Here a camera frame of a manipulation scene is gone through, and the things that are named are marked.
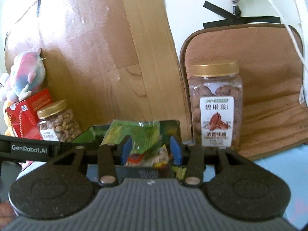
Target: jar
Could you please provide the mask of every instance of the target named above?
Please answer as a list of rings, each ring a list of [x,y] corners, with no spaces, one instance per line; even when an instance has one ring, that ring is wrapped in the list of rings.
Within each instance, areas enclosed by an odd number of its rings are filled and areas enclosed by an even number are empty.
[[[73,110],[66,109],[65,100],[57,101],[37,111],[38,128],[43,140],[70,142],[81,134]]]
[[[189,70],[194,143],[236,150],[243,108],[238,62],[203,61]]]

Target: yellow plush toy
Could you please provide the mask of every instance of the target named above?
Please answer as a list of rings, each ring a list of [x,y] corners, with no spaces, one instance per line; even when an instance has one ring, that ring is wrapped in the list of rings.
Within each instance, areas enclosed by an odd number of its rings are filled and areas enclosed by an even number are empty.
[[[7,130],[4,133],[5,136],[15,136],[13,129],[12,129],[10,118],[7,115],[7,113],[5,112],[5,109],[8,108],[9,106],[13,105],[13,104],[14,104],[14,102],[11,102],[10,100],[6,100],[4,102],[4,105],[3,105],[3,116],[4,116],[5,124],[7,125]]]

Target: finger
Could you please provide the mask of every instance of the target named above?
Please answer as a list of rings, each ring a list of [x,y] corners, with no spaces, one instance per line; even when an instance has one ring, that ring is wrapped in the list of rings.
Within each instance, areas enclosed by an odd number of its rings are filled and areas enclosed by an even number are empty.
[[[10,217],[14,214],[15,212],[12,205],[10,204],[10,201],[7,200],[4,203],[0,203],[0,217]]]
[[[0,218],[0,229],[6,227],[10,222],[12,222],[14,217],[1,217]]]

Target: stuffed animal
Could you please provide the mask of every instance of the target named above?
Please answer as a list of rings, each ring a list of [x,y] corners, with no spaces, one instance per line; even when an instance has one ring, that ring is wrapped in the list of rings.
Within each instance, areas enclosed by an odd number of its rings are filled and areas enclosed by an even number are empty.
[[[7,115],[7,113],[5,112],[5,109],[8,108],[9,106],[13,105],[14,103],[11,102],[9,99],[6,100],[4,102],[4,105],[3,105],[3,116],[4,116],[4,122],[5,122],[5,125],[7,125],[7,130],[5,131],[4,135],[5,136],[15,136],[14,135],[14,132],[13,132],[13,129],[12,129],[12,124],[11,124],[11,121],[10,121],[10,118],[9,116]]]
[[[35,93],[45,79],[45,68],[40,57],[41,48],[23,52],[14,59],[11,74],[0,76],[0,100],[11,102],[24,100]]]

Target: open box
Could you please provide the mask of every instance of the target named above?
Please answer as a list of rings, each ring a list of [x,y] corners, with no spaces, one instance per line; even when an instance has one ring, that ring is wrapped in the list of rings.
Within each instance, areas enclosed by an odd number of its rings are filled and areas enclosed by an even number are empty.
[[[100,146],[109,127],[110,125],[92,126],[77,138],[75,138],[72,143],[91,143],[93,146]],[[181,140],[180,123],[177,120],[160,121],[160,131],[162,137],[162,145],[166,145],[168,151],[170,136],[175,136]],[[149,179],[174,177],[170,162],[166,166],[160,168],[126,167],[116,165],[115,169],[119,183],[121,183],[123,179],[127,177]],[[91,180],[97,181],[97,165],[89,165],[87,176]]]

